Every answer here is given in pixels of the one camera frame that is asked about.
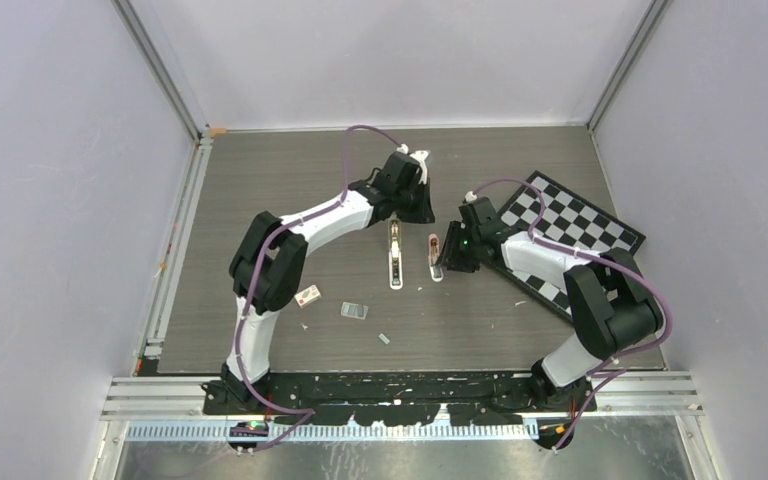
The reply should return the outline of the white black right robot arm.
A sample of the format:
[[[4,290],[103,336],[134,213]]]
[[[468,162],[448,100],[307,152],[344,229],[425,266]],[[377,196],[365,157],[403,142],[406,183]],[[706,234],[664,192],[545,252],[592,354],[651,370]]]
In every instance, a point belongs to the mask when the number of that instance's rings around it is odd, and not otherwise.
[[[527,381],[540,408],[558,409],[571,385],[664,327],[665,314],[628,251],[580,250],[516,229],[488,198],[474,194],[459,212],[439,260],[445,269],[472,273],[490,266],[522,282],[535,279],[567,300],[574,333],[532,366]]]

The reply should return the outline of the pink white stapler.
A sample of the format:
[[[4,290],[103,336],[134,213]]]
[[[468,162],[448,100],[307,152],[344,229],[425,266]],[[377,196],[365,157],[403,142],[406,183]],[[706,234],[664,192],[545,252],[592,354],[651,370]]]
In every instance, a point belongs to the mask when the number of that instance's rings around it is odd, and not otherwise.
[[[444,270],[440,264],[441,242],[439,237],[432,233],[428,236],[428,267],[431,279],[439,283],[444,279]]]

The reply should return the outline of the silver staple box tray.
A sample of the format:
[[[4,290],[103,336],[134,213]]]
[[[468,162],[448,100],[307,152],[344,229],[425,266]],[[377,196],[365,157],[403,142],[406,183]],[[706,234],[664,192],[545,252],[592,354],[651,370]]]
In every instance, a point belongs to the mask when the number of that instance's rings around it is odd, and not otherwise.
[[[369,307],[366,305],[343,302],[340,314],[346,318],[365,320],[368,315],[368,309]]]

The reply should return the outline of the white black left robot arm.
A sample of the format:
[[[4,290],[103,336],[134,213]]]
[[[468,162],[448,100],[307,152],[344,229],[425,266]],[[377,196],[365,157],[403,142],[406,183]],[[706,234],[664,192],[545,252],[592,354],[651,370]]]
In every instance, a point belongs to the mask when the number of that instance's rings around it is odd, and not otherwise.
[[[431,224],[427,150],[399,147],[369,179],[350,183],[333,199],[278,217],[259,213],[232,257],[229,274],[237,315],[231,352],[220,378],[240,412],[258,412],[267,398],[259,381],[270,370],[269,350],[280,312],[299,291],[307,257],[343,235],[396,218]]]

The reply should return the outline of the cream beige stapler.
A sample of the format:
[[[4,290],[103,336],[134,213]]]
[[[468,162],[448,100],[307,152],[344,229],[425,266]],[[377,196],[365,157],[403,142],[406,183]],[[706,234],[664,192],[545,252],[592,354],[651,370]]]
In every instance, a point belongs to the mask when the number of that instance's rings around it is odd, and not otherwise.
[[[389,285],[393,290],[403,286],[401,260],[401,222],[395,216],[389,219]]]

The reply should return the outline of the white staple box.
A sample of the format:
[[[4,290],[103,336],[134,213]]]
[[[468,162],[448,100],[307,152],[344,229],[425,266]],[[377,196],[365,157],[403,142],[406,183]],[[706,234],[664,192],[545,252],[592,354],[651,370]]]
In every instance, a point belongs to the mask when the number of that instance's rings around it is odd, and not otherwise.
[[[309,304],[316,302],[321,298],[322,295],[317,285],[306,287],[300,290],[294,296],[295,302],[300,308],[305,308]]]

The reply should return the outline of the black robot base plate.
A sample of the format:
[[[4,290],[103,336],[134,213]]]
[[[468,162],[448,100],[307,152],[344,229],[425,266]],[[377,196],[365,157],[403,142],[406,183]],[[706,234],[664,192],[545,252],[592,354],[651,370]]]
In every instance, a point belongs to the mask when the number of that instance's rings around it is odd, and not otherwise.
[[[222,367],[201,385],[206,415],[254,415],[278,425],[508,425],[525,413],[570,418],[594,407],[585,379],[566,387],[510,371],[268,373],[248,390]]]

